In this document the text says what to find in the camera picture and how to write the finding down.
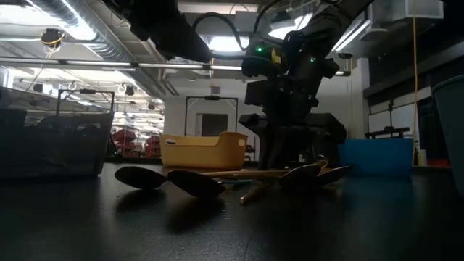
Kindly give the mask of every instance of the yellow cable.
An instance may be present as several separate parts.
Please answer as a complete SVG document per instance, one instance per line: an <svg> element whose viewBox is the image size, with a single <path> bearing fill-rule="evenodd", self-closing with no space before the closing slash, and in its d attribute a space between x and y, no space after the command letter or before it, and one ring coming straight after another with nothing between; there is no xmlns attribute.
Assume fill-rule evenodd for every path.
<svg viewBox="0 0 464 261"><path fill-rule="evenodd" d="M63 33L63 35L62 35L58 40L51 41L51 42L42 41L42 43L43 43L43 44L47 44L47 45L48 45L48 44L58 44L61 40L63 40L63 38L64 38L65 36L66 36L66 34Z"/></svg>
<svg viewBox="0 0 464 261"><path fill-rule="evenodd" d="M417 42L417 29L416 29L416 21L415 21L415 13L416 13L416 1L413 0L413 44L414 44L414 84L415 84L415 92L414 92L414 127L413 127L413 166L414 166L414 156L415 156L415 140L416 140L416 132L417 132L417 113L418 113L418 87L419 87L419 76L418 76L418 42Z"/></svg>

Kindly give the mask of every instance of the spoon head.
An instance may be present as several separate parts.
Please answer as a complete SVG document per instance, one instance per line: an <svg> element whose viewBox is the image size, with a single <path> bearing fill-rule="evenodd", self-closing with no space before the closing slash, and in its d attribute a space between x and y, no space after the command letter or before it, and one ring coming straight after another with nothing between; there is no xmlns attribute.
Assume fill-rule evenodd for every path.
<svg viewBox="0 0 464 261"><path fill-rule="evenodd" d="M177 187L197 198L215 198L225 191L225 187L212 178L187 170L171 170L167 178Z"/></svg>
<svg viewBox="0 0 464 261"><path fill-rule="evenodd" d="M333 170L329 170L328 172L320 174L316 178L316 181L318 182L318 186L325 186L345 177L350 173L350 171L351 166L338 167Z"/></svg>
<svg viewBox="0 0 464 261"><path fill-rule="evenodd" d="M295 189L301 186L308 186L315 183L315 178L319 175L319 165L305 165L297 167L280 178L278 183L285 189Z"/></svg>
<svg viewBox="0 0 464 261"><path fill-rule="evenodd" d="M122 167L116 171L115 178L137 189L157 189L167 181L165 176L142 167Z"/></svg>

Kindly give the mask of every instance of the black cable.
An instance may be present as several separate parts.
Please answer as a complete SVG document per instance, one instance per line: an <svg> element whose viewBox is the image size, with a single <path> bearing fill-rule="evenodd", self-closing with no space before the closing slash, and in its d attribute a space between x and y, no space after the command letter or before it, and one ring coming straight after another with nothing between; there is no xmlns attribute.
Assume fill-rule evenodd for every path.
<svg viewBox="0 0 464 261"><path fill-rule="evenodd" d="M240 46L240 49L242 51L246 51L248 48L244 48L242 45L241 45L241 41L240 41L240 35L239 35L239 32L237 31L237 28L235 27L235 25L224 15L222 14L218 14L217 12L207 12L207 13L204 13L204 14L201 14L199 15L195 21L194 21L194 24L192 25L192 28L194 30L196 30L196 27L198 26L198 24L205 18L208 18L208 17L216 17L216 18L219 18L221 19L222 21L224 21L231 29L232 29L232 32L233 32L233 36L235 37L235 39L237 40L237 43L239 44Z"/></svg>
<svg viewBox="0 0 464 261"><path fill-rule="evenodd" d="M257 56L252 56L252 55L247 55L247 56L244 56L244 55L222 55L222 54L212 54L212 58L215 58L215 59L223 59L223 60L243 60L243 59L256 59L256 60L259 60L261 62L265 62L269 65L272 65L276 71L278 72L279 75L282 75L282 71L281 71L281 68L273 63L272 61L270 61L269 59L266 59L266 58L263 58L263 57L257 57Z"/></svg>
<svg viewBox="0 0 464 261"><path fill-rule="evenodd" d="M256 22L254 22L254 28L253 28L253 34L252 36L254 36L256 34L256 32L258 31L258 27L260 26L260 20L261 18L264 16L264 14L266 13L266 11L269 10L269 8L271 8L274 4L277 4L278 2L280 2L282 0L274 0L272 1L270 4L268 4L267 6L265 6L260 14L258 15L258 18L256 19Z"/></svg>
<svg viewBox="0 0 464 261"><path fill-rule="evenodd" d="M320 0L320 1L326 4L338 4L340 2L340 0Z"/></svg>

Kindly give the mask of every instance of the metal frame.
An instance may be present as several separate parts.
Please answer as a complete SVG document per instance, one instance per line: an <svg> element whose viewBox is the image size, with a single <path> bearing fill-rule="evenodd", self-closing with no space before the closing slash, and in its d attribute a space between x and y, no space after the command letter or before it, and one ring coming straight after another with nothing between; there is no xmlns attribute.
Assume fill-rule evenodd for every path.
<svg viewBox="0 0 464 261"><path fill-rule="evenodd" d="M183 135L187 136L187 112L189 112L189 99L204 99L205 101L211 101L211 99L207 99L208 96L187 96L186 97L186 111L185 111L185 121L183 124ZM236 103L235 107L235 132L237 132L237 127L239 126L239 98L232 98L232 97L217 97L216 101L221 99L231 99L234 100Z"/></svg>
<svg viewBox="0 0 464 261"><path fill-rule="evenodd" d="M61 94L64 92L69 92L70 94L73 94L75 92L78 92L80 94L110 94L111 95L111 107L109 110L114 112L114 105L115 105L115 92L114 91L95 91L95 90L88 90L88 89L83 89L83 90L58 90L58 101L57 101L57 116L59 116L59 107L61 105Z"/></svg>

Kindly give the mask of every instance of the wire basket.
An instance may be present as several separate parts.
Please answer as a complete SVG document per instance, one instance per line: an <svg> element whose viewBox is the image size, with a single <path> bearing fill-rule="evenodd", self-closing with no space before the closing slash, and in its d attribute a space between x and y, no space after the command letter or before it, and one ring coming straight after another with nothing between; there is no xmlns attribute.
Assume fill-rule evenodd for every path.
<svg viewBox="0 0 464 261"><path fill-rule="evenodd" d="M109 94L110 108L61 95ZM114 92L59 90L58 99L0 88L0 178L98 175L113 121Z"/></svg>

